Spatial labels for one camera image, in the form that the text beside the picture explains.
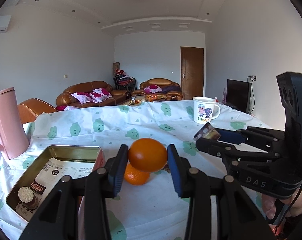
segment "wooden door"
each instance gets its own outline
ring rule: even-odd
[[[181,90],[184,100],[203,96],[203,48],[181,47]]]

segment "cable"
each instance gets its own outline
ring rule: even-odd
[[[253,110],[254,110],[254,107],[255,107],[255,98],[254,98],[254,93],[253,93],[253,86],[252,86],[252,84],[253,84],[253,81],[251,82],[251,90],[252,90],[252,95],[253,95],[253,108],[252,108],[252,110],[251,110],[251,112],[250,112],[249,114],[252,114],[252,112],[253,112]]]
[[[290,208],[294,205],[294,203],[296,202],[296,200],[298,199],[298,197],[300,196],[301,194],[301,191],[302,191],[302,183],[300,185],[300,188],[299,188],[299,191],[297,193],[297,195],[295,196],[295,198],[293,199],[293,201],[291,202],[291,204],[288,206],[287,210],[284,212],[279,224],[275,227],[275,232],[274,232],[274,235],[276,235],[276,232],[278,230],[278,227],[282,224],[282,221],[283,219],[285,218],[286,214],[288,213],[288,211],[290,210]]]

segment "purple cloth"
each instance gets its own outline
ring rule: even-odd
[[[178,87],[178,86],[167,86],[167,87],[162,88],[162,91],[159,92],[159,93],[166,94],[166,93],[171,92],[171,91],[181,92],[181,88]]]

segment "pink mug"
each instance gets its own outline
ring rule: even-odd
[[[14,88],[0,91],[0,152],[6,160],[18,157],[29,147]]]

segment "ceiling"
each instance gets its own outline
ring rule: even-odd
[[[27,4],[56,11],[99,26],[103,31],[116,36],[153,30],[204,32],[223,2],[224,0],[8,0],[7,4]]]

